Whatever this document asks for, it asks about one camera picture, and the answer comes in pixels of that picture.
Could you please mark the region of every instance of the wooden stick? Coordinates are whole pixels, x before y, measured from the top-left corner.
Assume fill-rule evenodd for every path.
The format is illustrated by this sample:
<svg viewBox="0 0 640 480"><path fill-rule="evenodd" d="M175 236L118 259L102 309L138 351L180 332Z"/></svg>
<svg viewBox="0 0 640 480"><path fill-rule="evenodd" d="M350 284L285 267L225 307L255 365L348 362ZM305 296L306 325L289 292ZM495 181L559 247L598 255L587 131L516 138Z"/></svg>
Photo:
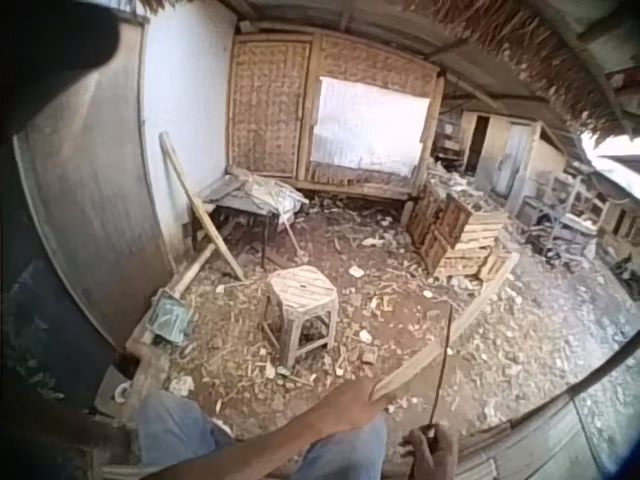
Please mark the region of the wooden stick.
<svg viewBox="0 0 640 480"><path fill-rule="evenodd" d="M478 314L482 311L485 305L489 302L489 299L493 297L502 284L504 283L507 275L511 272L514 265L518 263L520 254L512 253L509 261L505 262L502 266L496 278L489 283L484 291L477 296L469 308L467 308L462 316L453 322L451 325L451 341L455 341L456 338L475 320ZM439 344L431 343L411 357L404 365L398 368L391 375L382 379L376 387L373 389L371 399L373 401L394 392L402 385L407 383L413 377L415 377L420 371L431 363L442 352L442 346Z"/></svg>
<svg viewBox="0 0 640 480"><path fill-rule="evenodd" d="M282 221L284 223L284 227L287 229L287 232L289 232L289 236L291 237L291 241L293 242L293 246L296 247L296 253L298 254L298 256L300 258L302 258L304 256L304 252L300 248L300 245L298 245L298 241L296 240L295 235L291 231L291 227L289 226L289 222L287 222L287 219L284 218L284 217L282 217Z"/></svg>
<svg viewBox="0 0 640 480"><path fill-rule="evenodd" d="M204 203L202 203L202 200L200 200L200 198L195 193L193 193L194 190L190 188L187 181L187 175L182 169L182 165L180 165L180 161L178 160L178 154L176 153L173 145L171 144L171 140L169 139L169 133L162 132L160 134L160 146L162 147L162 151L166 154L165 158L169 160L169 163L173 167L173 170L176 173L176 177L178 177L178 181L180 182L180 185L182 185L187 198L189 198L191 206L193 207L193 211L196 212L196 215L198 216L200 223L202 223L205 232L207 232L207 235L209 235L211 241L216 245L216 247L218 247L218 250L220 250L220 253L222 253L222 256L225 258L236 276L240 280L244 280L242 269L236 262L236 259L233 258L233 255L231 255L231 252L227 248L227 245L224 243L224 240L218 233L218 230L213 225L213 222L207 214Z"/></svg>

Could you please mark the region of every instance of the doorway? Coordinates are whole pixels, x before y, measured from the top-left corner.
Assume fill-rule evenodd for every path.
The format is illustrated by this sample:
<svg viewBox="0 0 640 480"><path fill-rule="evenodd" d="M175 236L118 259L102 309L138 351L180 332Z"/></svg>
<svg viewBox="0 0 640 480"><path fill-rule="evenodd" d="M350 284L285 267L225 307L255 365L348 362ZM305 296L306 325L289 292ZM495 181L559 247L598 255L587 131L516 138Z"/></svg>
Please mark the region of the doorway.
<svg viewBox="0 0 640 480"><path fill-rule="evenodd" d="M476 170L478 169L478 162L480 161L480 155L482 154L482 148L484 147L484 141L487 137L488 129L489 117L478 115L476 117L476 125L473 128L473 134L471 135L467 163L464 166L465 173L469 175L475 175Z"/></svg>
<svg viewBox="0 0 640 480"><path fill-rule="evenodd" d="M498 164L498 174L493 187L496 195L508 198L520 172L531 143L531 126L512 123L507 146Z"/></svg>

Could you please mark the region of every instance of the wooden plank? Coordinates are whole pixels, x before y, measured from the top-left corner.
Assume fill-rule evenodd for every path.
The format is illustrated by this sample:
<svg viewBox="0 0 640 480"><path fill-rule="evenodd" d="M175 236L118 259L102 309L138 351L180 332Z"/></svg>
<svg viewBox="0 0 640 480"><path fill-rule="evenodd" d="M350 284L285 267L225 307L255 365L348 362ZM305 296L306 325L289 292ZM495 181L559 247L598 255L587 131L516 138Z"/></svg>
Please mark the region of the wooden plank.
<svg viewBox="0 0 640 480"><path fill-rule="evenodd" d="M261 22L253 22L253 25L260 26ZM234 41L245 42L311 42L313 35L307 33L245 33L236 35Z"/></svg>
<svg viewBox="0 0 640 480"><path fill-rule="evenodd" d="M349 195L362 195L366 197L388 198L392 200L406 200L409 198L408 190L401 190L384 185L326 185L302 180L282 179L283 182L300 190L315 190L320 192L344 193Z"/></svg>
<svg viewBox="0 0 640 480"><path fill-rule="evenodd" d="M236 259L233 258L233 255L231 255L231 252L227 248L227 245L224 243L224 240L220 236L220 233L218 233L218 230L213 225L213 222L207 214L204 203L202 203L202 200L200 200L200 198L195 193L193 193L194 190L188 183L187 176L182 169L182 165L180 165L180 161L178 160L178 154L173 148L171 140L169 139L169 134L167 132L162 132L160 134L160 146L162 147L162 151L165 153L165 158L173 167L176 177L178 178L178 181L180 182L180 185L182 186L187 198L189 198L189 202L191 202L191 206L198 216L198 219L202 223L205 232L207 232L207 235L209 236L211 241L216 245L216 247L218 247L218 250L220 250L220 253L222 253L222 256L225 258L238 279L244 280L242 269L236 262Z"/></svg>
<svg viewBox="0 0 640 480"><path fill-rule="evenodd" d="M511 258L504 264L496 278L485 287L484 291L477 296L471 305L463 312L460 318L456 319L451 325L451 342L456 338L475 320L478 314L493 297L507 278L507 275L511 272L513 267L520 259L520 254L512 253ZM431 363L442 352L442 345L437 343L431 343L416 353L400 368L388 375L382 381L380 381L374 388L371 394L372 400L377 400L384 395L391 393L402 385L410 381L420 371Z"/></svg>
<svg viewBox="0 0 640 480"><path fill-rule="evenodd" d="M427 165L431 161L431 147L433 146L433 139L436 135L436 126L438 124L438 115L440 114L443 94L444 75L441 75L436 77L433 97L429 101L429 107L427 109L427 117L422 132L422 149L420 150L420 158L412 178L412 195L418 195L424 187L424 182L427 178Z"/></svg>
<svg viewBox="0 0 640 480"><path fill-rule="evenodd" d="M300 146L298 150L298 168L296 178L298 180L307 179L307 167L311 161L311 139L313 138L313 127L315 126L315 104L316 98L320 98L320 76L318 67L320 62L320 34L313 35L311 42L311 52L309 54L309 66L307 68L307 79L304 87L304 105L302 107L302 124L300 127Z"/></svg>

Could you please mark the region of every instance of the cloth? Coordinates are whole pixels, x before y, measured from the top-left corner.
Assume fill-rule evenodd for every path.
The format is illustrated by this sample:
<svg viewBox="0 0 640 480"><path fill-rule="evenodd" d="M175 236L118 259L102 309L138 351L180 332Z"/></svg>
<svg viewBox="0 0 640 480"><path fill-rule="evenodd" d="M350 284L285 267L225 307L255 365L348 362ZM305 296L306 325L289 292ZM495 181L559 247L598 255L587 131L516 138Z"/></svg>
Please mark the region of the cloth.
<svg viewBox="0 0 640 480"><path fill-rule="evenodd" d="M165 391L143 399L138 412L138 438L143 464L153 467L173 465L235 443L195 402ZM386 441L387 429L379 415L360 430L314 443L292 478L378 480Z"/></svg>

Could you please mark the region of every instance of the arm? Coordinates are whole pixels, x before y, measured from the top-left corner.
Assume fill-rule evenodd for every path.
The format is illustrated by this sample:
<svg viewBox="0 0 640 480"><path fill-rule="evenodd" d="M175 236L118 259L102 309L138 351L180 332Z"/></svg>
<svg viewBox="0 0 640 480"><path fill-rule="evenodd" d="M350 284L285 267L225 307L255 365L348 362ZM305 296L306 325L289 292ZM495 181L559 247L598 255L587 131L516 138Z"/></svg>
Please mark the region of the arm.
<svg viewBox="0 0 640 480"><path fill-rule="evenodd" d="M302 452L313 442L335 433L361 428L389 402L371 402L374 383L368 379L345 382L318 404L284 427L210 455L167 467L149 480L216 479L257 480Z"/></svg>

